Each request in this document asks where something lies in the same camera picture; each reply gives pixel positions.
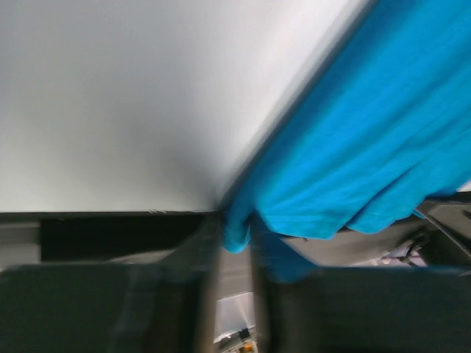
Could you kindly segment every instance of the blue fabric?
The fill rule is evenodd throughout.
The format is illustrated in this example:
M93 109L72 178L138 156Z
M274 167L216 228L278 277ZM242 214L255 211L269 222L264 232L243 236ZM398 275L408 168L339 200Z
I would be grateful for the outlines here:
M258 229L258 242L251 244L261 256L261 266L266 268L270 277L277 282L292 283L306 278L318 266L293 250L278 234L271 232L266 225L255 217Z
M252 170L225 247L257 210L277 233L378 232L471 177L471 2L380 1Z

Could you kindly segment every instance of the blue cloth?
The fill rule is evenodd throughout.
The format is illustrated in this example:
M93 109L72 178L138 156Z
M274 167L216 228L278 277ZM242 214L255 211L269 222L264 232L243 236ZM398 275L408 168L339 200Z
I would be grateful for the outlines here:
M471 177L471 2L380 1L227 211L242 250L257 210L278 233L381 231Z
M278 234L271 232L266 225L254 217L258 229L258 242L252 244L260 255L259 262L277 282L293 283L306 278L317 265L303 257L284 241Z

